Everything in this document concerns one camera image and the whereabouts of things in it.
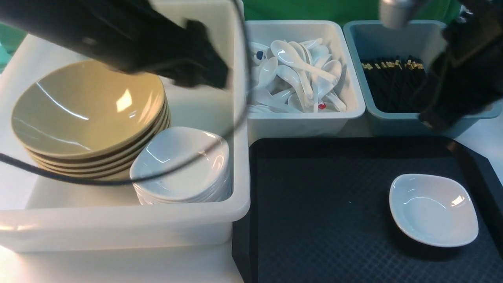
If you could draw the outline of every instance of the white table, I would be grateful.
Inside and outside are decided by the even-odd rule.
[[[6,99],[8,92],[23,91],[36,78],[81,58],[29,35],[0,78],[0,98]],[[361,121],[350,122],[344,132],[363,134],[365,131],[354,128],[360,125]],[[457,140],[489,158],[500,181],[503,180],[503,115],[476,123]],[[227,243],[36,254],[15,254],[0,248],[0,282],[241,283],[230,247]]]

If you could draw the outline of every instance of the white spoon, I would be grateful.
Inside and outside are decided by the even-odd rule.
[[[273,52],[271,51],[271,48],[270,48],[270,47],[268,47],[268,48],[267,48],[267,51],[266,51],[266,58],[267,58],[267,59],[274,58],[274,54],[273,54]]]
[[[263,60],[260,65],[252,67],[251,69],[251,77],[254,81],[258,82],[259,81],[259,76],[260,76],[260,71],[264,67],[264,64],[267,62],[267,60]]]
[[[304,62],[299,54],[297,54],[297,51],[295,51],[295,48],[293,48],[292,45],[288,44],[287,42],[280,40],[273,41],[273,43],[271,44],[271,51],[279,61],[287,66],[303,69],[312,74],[316,74],[330,82],[337,80],[334,75],[317,69],[314,66],[311,66],[308,63]]]
[[[308,40],[308,41],[301,42],[300,44],[304,45],[307,49],[311,50],[313,48],[320,46],[322,43],[323,43],[323,38],[320,37],[315,40]]]
[[[311,55],[312,55],[313,60],[314,60],[314,63],[313,63],[312,65],[316,64],[316,62],[317,62],[317,61],[318,61],[318,60],[319,60],[322,56],[326,56],[326,55],[328,55],[328,54],[330,54],[330,51],[328,50],[328,47],[326,47],[326,46],[320,45],[320,46],[318,46],[318,47],[316,47],[316,48],[313,48],[313,49],[311,50]]]
[[[260,89],[267,87],[273,82],[278,71],[278,59],[273,57],[268,59],[263,64],[259,73],[259,83],[254,87],[254,89]]]
[[[348,107],[344,102],[335,94],[333,91],[330,91],[327,95],[326,98],[330,100],[330,102],[333,103],[335,109],[339,112],[346,112]]]
[[[304,52],[304,48],[300,44],[298,44],[295,41],[291,41],[288,44],[290,44],[295,49],[295,51],[297,51],[297,54],[299,54],[300,58],[304,62],[308,63],[306,61],[306,53]],[[314,98],[313,89],[311,87],[311,83],[309,82],[306,72],[298,68],[294,68],[294,71],[296,71],[297,74],[299,75],[300,84],[302,86],[302,89],[304,90],[304,95],[306,96],[304,99],[301,100],[303,101],[302,108],[304,109],[305,112],[317,112],[313,107],[313,105],[317,102],[317,99]]]
[[[249,113],[263,113],[262,109],[258,108],[256,105],[248,105]]]
[[[271,110],[271,109],[269,108],[269,106],[266,106],[266,105],[255,105],[255,107],[256,107],[258,110],[260,110],[260,111],[262,111],[262,112],[265,112],[265,113],[272,113],[272,112],[273,112],[273,110]]]
[[[290,96],[287,100],[287,104],[288,106],[293,107],[295,109],[299,110],[302,109],[302,105],[300,104],[300,100],[297,96],[294,95]]]
[[[295,92],[294,89],[287,89],[281,92],[278,92],[276,94],[273,94],[273,99],[280,102],[280,103],[286,103],[288,98],[292,96],[292,94]]]
[[[309,50],[307,50],[307,48],[302,45],[302,44],[299,44],[302,49],[304,50],[304,53],[306,54],[306,63],[308,63],[309,65],[314,65],[314,61],[313,61],[313,57],[311,55],[311,52],[309,52]]]
[[[293,87],[300,101],[304,99],[305,94],[300,84],[299,75],[292,68],[285,65],[278,66],[278,76]]]
[[[343,66],[338,60],[332,60],[327,62],[322,69],[337,77],[337,80],[335,80],[334,82],[329,82],[327,80],[324,80],[323,78],[315,78],[315,80],[313,80],[316,83],[315,89],[317,91],[319,103],[321,102],[321,99],[325,95],[327,95],[339,82],[343,71]]]
[[[322,69],[323,66],[325,66],[325,64],[328,62],[328,60],[330,60],[331,57],[332,57],[332,54],[328,54],[328,55],[320,57],[318,59],[318,61],[316,61],[316,64],[314,65],[314,67],[316,67],[318,69]],[[318,76],[315,74],[312,74],[311,80],[312,80],[313,92],[317,95],[318,94]],[[322,97],[318,97],[318,103],[321,103],[321,99],[322,99]]]
[[[271,93],[266,89],[258,89],[254,91],[254,100],[258,103],[269,106],[271,110],[280,110],[287,113],[300,113],[301,111],[292,108],[284,103],[277,102],[273,99]]]

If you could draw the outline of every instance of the white dish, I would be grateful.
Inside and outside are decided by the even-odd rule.
[[[211,152],[205,149],[219,145]],[[191,165],[138,187],[158,199],[182,202],[203,194],[222,175],[227,173],[229,146],[216,134],[187,127],[173,127],[159,133],[136,158],[130,177],[149,176],[172,169],[199,153],[204,157]]]
[[[444,177],[405,174],[391,184],[391,214],[412,239],[436,247],[460,247],[478,236],[475,208],[465,188]]]

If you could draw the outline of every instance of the stack of white dishes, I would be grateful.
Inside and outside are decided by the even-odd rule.
[[[210,152],[205,149],[218,143]],[[130,169],[131,179],[175,168],[188,158],[199,158],[167,176],[134,187],[141,204],[216,202],[232,191],[229,145],[220,136],[186,127],[164,130],[140,153]]]
[[[125,178],[171,124],[158,76],[126,75],[88,60],[34,83],[12,113],[14,134],[39,167],[100,180]]]

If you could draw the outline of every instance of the yellow bowl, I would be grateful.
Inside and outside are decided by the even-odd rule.
[[[45,155],[41,155],[35,152],[32,152],[27,149],[31,158],[37,163],[42,163],[46,167],[49,168],[66,168],[66,169],[85,169],[85,168],[95,168],[99,166],[103,166],[105,164],[115,163],[119,160],[122,160],[130,155],[133,155],[139,149],[144,148],[147,143],[152,139],[152,135],[157,134],[158,132],[163,130],[163,124],[171,121],[171,113],[169,111],[169,107],[167,102],[165,103],[165,107],[158,117],[157,121],[152,125],[149,130],[146,131],[145,134],[140,136],[136,141],[117,149],[111,153],[106,155],[97,156],[88,159],[59,159],[52,158]]]
[[[90,158],[142,135],[164,101],[158,76],[126,75],[87,60],[58,69],[25,91],[14,107],[12,128],[35,153]]]
[[[122,166],[125,164],[130,163],[131,161],[134,161],[134,159],[140,154],[140,152],[147,146],[148,142],[158,133],[161,131],[165,130],[170,122],[169,115],[166,115],[163,119],[161,119],[156,125],[155,128],[150,131],[150,133],[147,135],[146,141],[140,145],[139,147],[136,147],[136,151],[133,153],[119,158],[118,160],[107,163],[107,164],[98,164],[94,167],[68,167],[68,166],[59,166],[59,165],[54,165],[48,162],[45,162],[44,160],[40,159],[38,156],[34,154],[30,154],[31,158],[42,168],[45,168],[47,170],[68,175],[68,174],[96,174],[99,175],[102,172],[106,172],[108,170],[113,170],[116,168],[123,168]]]

